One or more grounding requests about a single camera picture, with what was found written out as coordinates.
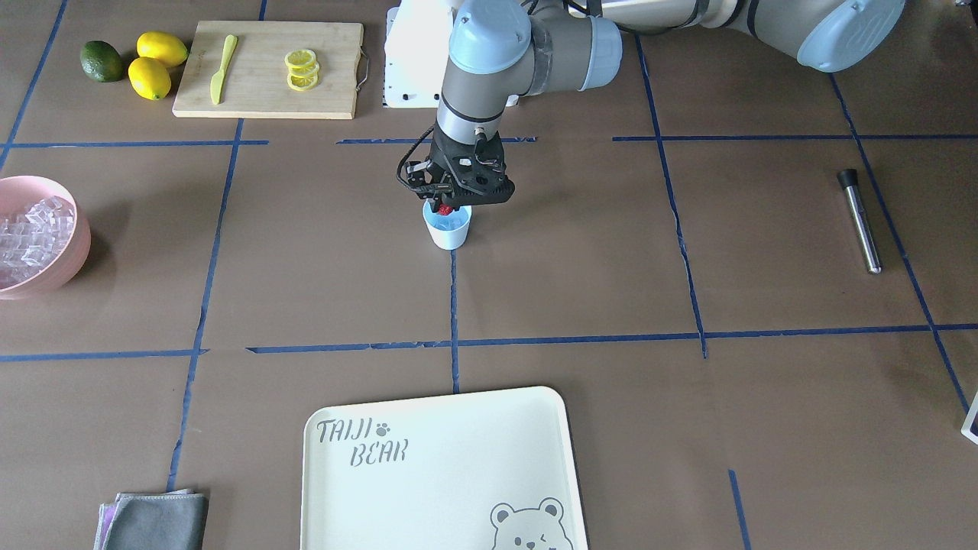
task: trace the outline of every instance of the lemon slice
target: lemon slice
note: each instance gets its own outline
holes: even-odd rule
[[[299,69],[289,68],[289,74],[292,76],[313,76],[319,74],[319,64],[314,63],[308,67],[303,67]]]
[[[319,74],[313,74],[312,76],[295,76],[290,74],[288,83],[289,88],[296,92],[304,92],[319,83]]]
[[[286,55],[286,65],[289,69],[304,69],[316,64],[316,52],[312,50],[295,50]]]

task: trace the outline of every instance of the yellow-green knife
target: yellow-green knife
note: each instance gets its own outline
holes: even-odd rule
[[[221,68],[210,77],[210,103],[217,105],[221,103],[221,90],[224,88],[224,76],[228,72],[228,64],[231,63],[231,55],[235,53],[235,46],[238,45],[238,37],[228,34],[224,39],[224,51],[221,52]]]

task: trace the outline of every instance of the white tray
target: white tray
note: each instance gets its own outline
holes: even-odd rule
[[[587,550],[563,400],[536,387],[316,411],[299,547]]]

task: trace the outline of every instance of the cloth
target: cloth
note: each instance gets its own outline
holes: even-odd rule
[[[189,489],[118,493],[99,507],[94,550],[200,550],[207,500]]]

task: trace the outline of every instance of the white cup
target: white cup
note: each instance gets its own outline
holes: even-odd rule
[[[424,225],[431,234],[431,240],[439,249],[453,251],[466,241],[468,223],[472,220],[472,207],[462,206],[458,210],[441,215],[431,211],[431,203],[425,201],[422,205]]]

